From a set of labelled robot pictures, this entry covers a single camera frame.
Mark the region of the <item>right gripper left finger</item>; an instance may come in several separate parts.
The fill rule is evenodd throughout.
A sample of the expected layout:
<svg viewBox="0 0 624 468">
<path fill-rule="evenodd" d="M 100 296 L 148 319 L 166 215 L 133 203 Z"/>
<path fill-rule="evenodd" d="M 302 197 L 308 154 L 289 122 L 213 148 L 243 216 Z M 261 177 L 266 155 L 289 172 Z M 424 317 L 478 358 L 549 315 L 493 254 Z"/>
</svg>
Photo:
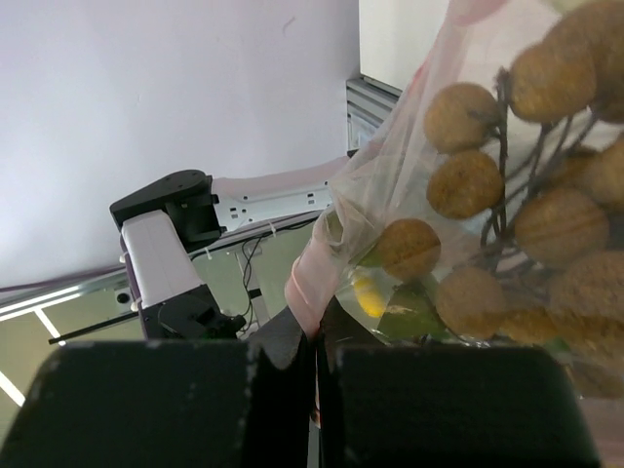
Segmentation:
<svg viewBox="0 0 624 468">
<path fill-rule="evenodd" d="M 40 366 L 5 467 L 303 467 L 312 350 L 289 312 L 249 339 L 78 341 Z"/>
</svg>

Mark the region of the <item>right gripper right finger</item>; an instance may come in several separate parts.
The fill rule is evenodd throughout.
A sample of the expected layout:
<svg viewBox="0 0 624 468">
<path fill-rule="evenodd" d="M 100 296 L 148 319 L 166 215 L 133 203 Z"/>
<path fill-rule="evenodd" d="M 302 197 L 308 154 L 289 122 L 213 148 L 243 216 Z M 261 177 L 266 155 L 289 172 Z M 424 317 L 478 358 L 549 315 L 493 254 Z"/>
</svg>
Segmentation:
<svg viewBox="0 0 624 468">
<path fill-rule="evenodd" d="M 326 467 L 597 467 L 562 367 L 524 347 L 388 346 L 336 300 L 317 341 Z"/>
</svg>

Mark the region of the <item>clear pink-dotted zip bag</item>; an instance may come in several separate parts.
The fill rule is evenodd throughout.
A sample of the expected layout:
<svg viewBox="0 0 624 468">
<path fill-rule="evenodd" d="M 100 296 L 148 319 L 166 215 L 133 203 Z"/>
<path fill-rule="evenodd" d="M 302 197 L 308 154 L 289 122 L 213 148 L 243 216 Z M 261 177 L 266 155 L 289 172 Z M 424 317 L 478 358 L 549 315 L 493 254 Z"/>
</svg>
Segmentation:
<svg viewBox="0 0 624 468">
<path fill-rule="evenodd" d="M 331 204 L 316 222 L 312 238 L 292 267 L 286 298 L 307 334 L 317 333 L 331 298 L 371 249 L 387 224 L 407 218 L 424 180 L 417 162 L 432 154 L 421 117 L 437 88 L 452 81 L 490 87 L 492 69 L 537 37 L 569 11 L 592 1 L 571 3 L 564 12 L 543 1 L 452 1 L 438 36 L 411 84 L 377 134 L 331 180 Z M 458 335 L 467 345 L 516 344 L 549 351 L 563 366 L 566 344 L 525 345 L 503 335 L 489 340 Z"/>
</svg>

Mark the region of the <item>bunch of tan longans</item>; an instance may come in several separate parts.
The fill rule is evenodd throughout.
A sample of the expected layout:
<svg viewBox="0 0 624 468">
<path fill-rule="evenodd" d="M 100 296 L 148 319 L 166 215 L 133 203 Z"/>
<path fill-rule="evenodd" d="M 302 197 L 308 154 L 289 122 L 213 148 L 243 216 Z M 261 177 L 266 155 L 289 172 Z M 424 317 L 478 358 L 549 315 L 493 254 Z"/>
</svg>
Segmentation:
<svg viewBox="0 0 624 468">
<path fill-rule="evenodd" d="M 442 272 L 458 335 L 559 339 L 581 396 L 623 396 L 623 5 L 592 1 L 491 71 L 439 86 L 414 213 L 370 258 L 409 284 Z"/>
</svg>

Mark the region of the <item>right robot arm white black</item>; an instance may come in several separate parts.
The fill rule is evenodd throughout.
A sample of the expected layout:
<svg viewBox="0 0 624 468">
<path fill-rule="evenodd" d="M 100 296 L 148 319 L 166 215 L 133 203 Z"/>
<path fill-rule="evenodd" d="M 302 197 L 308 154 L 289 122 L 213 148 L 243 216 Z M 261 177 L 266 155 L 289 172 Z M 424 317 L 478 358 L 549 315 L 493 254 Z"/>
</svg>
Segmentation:
<svg viewBox="0 0 624 468">
<path fill-rule="evenodd" d="M 545 351 L 428 340 L 386 346 L 336 301 L 310 338 L 290 309 L 247 340 L 189 256 L 230 212 L 196 170 L 110 208 L 140 291 L 142 341 L 69 343 L 36 373 L 5 467 L 303 467 L 321 410 L 323 467 L 597 467 L 562 367 Z"/>
</svg>

